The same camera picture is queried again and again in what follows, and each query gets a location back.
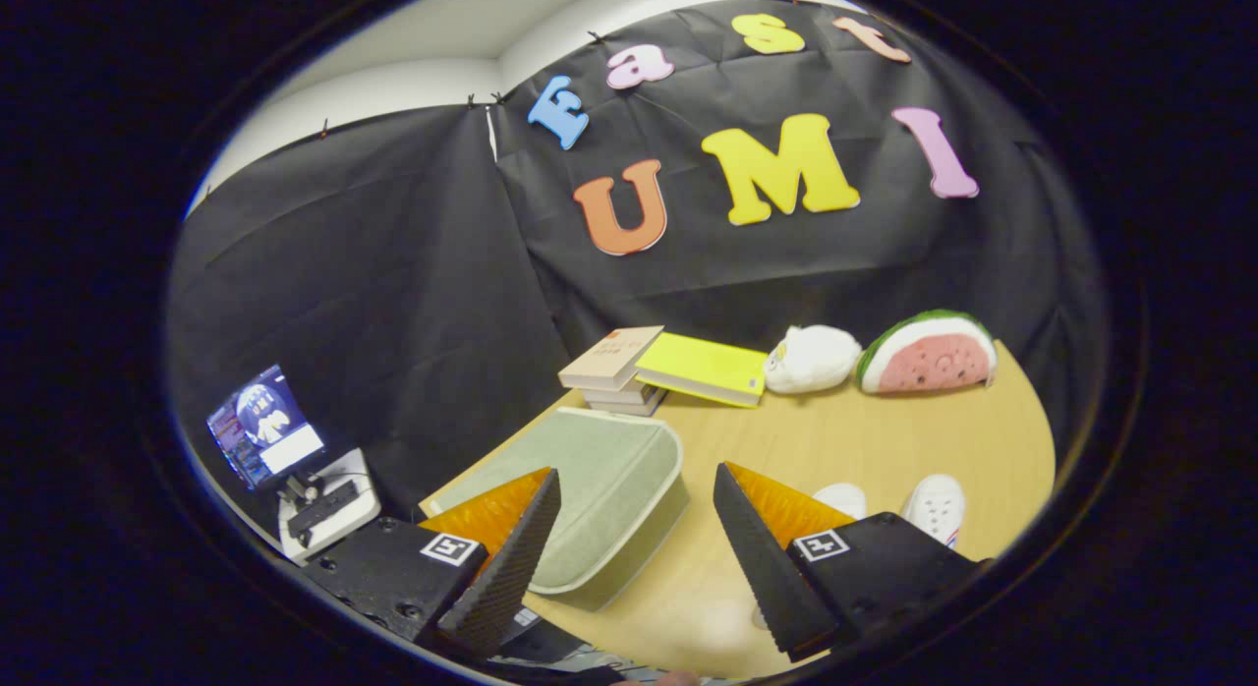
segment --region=white shoe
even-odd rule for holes
[[[917,483],[913,496],[905,503],[903,516],[940,544],[956,550],[961,520],[965,519],[961,483],[950,475],[931,475]]]
[[[842,482],[839,485],[821,487],[813,493],[813,498],[828,505],[832,509],[844,512],[857,521],[866,517],[864,492],[862,492],[860,487],[857,487],[855,485]]]

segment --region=wooden table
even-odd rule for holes
[[[1039,399],[999,341],[996,352],[993,386],[928,396],[869,396],[848,381],[800,396],[766,393],[759,408],[738,409],[669,393],[655,418],[683,443],[689,506],[681,520],[642,574],[601,609],[535,593],[525,605],[639,665],[722,678],[786,671],[794,665],[752,623],[751,588],[712,506],[717,463],[736,462],[806,493],[852,482],[864,490],[869,514],[899,512],[917,481],[951,475],[966,495],[957,550],[975,560],[995,556],[1048,498],[1054,468]],[[570,391],[516,436],[559,407],[584,403]],[[420,507],[431,516],[431,498],[462,477]]]

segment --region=ceiling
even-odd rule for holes
[[[289,78],[269,101],[328,78],[395,62],[496,59],[513,40],[575,1],[418,0],[333,47]]]

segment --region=watermelon slice pillow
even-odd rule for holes
[[[996,378],[996,346],[970,315],[931,310],[877,337],[857,363],[857,383],[869,394],[955,389]]]

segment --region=black fabric backdrop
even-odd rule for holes
[[[756,13],[805,49],[746,47],[730,21]],[[877,25],[912,63],[834,28],[842,15]],[[270,364],[333,448],[365,448],[386,511],[406,512],[551,403],[571,355],[629,325],[767,351],[788,325],[868,344],[921,310],[969,311],[1019,359],[1062,457],[1103,374],[1105,286],[1066,175],[1001,96],[925,42],[837,6],[723,1],[605,38],[491,107],[497,154],[482,108],[374,118],[260,159],[189,216],[170,295],[171,394],[239,506],[274,531],[274,498],[244,491],[204,418]],[[613,91],[606,60],[643,43],[663,47],[676,73]],[[570,151],[526,122],[556,74],[591,118]],[[977,198],[930,191],[898,107],[941,116]],[[725,176],[699,142],[743,128],[776,150],[798,113],[829,118],[859,206],[775,208],[731,225]],[[611,176],[616,216],[633,228],[640,209],[620,174],[642,159],[662,162],[668,229],[645,252],[604,254],[572,191]]]

